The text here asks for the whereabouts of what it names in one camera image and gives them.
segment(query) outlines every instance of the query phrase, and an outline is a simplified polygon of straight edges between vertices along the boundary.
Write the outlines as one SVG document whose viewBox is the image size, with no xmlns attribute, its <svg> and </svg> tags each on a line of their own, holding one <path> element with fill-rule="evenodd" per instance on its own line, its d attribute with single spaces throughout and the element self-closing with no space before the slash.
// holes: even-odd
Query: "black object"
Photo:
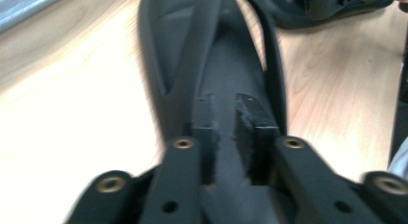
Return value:
<svg viewBox="0 0 408 224">
<path fill-rule="evenodd" d="M 405 222 L 400 210 L 382 210 L 389 204 L 378 190 L 336 176 L 305 141 L 286 137 L 273 22 L 248 1 L 263 26 L 266 70 L 235 0 L 141 1 L 147 79 L 170 139 L 165 158 L 138 178 L 101 175 L 68 224 Z M 381 177 L 374 186 L 408 208 L 408 185 Z"/>
<path fill-rule="evenodd" d="M 393 0 L 256 0 L 283 28 L 299 29 L 385 8 Z"/>
</svg>

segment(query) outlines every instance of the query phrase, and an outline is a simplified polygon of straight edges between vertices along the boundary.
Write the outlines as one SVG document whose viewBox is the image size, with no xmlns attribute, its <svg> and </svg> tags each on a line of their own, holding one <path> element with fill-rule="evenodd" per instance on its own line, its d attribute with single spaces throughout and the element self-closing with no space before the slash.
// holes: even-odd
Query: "wooden table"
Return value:
<svg viewBox="0 0 408 224">
<path fill-rule="evenodd" d="M 0 34 L 0 223 L 62 223 L 98 174 L 160 160 L 139 1 L 61 0 Z M 278 30 L 290 134 L 352 180 L 386 169 L 406 24 L 394 4 Z"/>
</svg>

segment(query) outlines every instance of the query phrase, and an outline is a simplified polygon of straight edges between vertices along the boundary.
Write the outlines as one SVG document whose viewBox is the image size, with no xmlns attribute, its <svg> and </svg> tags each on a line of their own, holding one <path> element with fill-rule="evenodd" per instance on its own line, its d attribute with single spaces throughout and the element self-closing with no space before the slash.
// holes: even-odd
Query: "mounting hole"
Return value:
<svg viewBox="0 0 408 224">
<path fill-rule="evenodd" d="M 408 186 L 403 184 L 402 182 L 398 181 L 394 178 L 389 177 L 377 177 L 374 179 L 374 183 L 376 186 L 381 188 L 382 190 L 395 194 L 395 195 L 406 195 L 408 194 Z"/>
<path fill-rule="evenodd" d="M 109 177 L 101 180 L 97 185 L 96 189 L 99 192 L 110 193 L 121 190 L 125 186 L 126 182 L 120 177 Z"/>
<path fill-rule="evenodd" d="M 174 201 L 169 201 L 163 204 L 162 210 L 166 213 L 176 212 L 178 209 L 178 204 Z"/>
<path fill-rule="evenodd" d="M 298 139 L 295 139 L 295 138 L 287 138 L 283 142 L 283 144 L 286 147 L 293 148 L 293 149 L 300 149 L 300 148 L 303 148 L 305 146 L 305 144 L 302 141 L 300 141 Z"/>
<path fill-rule="evenodd" d="M 178 139 L 174 141 L 173 145 L 179 149 L 189 149 L 194 146 L 194 143 L 188 139 Z"/>
<path fill-rule="evenodd" d="M 346 213 L 351 213 L 353 212 L 353 209 L 348 205 L 347 203 L 343 201 L 337 201 L 334 203 L 334 206 L 339 210 L 340 212 L 346 212 Z"/>
</svg>

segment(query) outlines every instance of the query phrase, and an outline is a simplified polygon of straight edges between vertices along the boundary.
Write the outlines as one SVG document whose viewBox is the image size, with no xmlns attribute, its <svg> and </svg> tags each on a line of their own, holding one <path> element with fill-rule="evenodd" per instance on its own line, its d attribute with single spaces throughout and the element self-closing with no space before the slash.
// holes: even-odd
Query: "wood grain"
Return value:
<svg viewBox="0 0 408 224">
<path fill-rule="evenodd" d="M 139 1 L 61 0 L 0 34 L 0 223 L 62 223 L 96 175 L 160 160 Z M 406 23 L 392 5 L 278 31 L 290 134 L 350 179 L 386 168 Z"/>
</svg>

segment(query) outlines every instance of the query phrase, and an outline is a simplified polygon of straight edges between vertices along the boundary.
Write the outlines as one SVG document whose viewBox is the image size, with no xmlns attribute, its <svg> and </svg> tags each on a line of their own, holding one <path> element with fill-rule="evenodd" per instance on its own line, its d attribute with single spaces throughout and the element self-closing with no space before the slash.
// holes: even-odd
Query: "wooden surface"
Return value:
<svg viewBox="0 0 408 224">
<path fill-rule="evenodd" d="M 61 0 L 0 34 L 0 223 L 62 223 L 96 175 L 160 160 L 139 1 Z M 278 30 L 290 134 L 352 180 L 386 169 L 406 24 L 394 4 Z"/>
</svg>

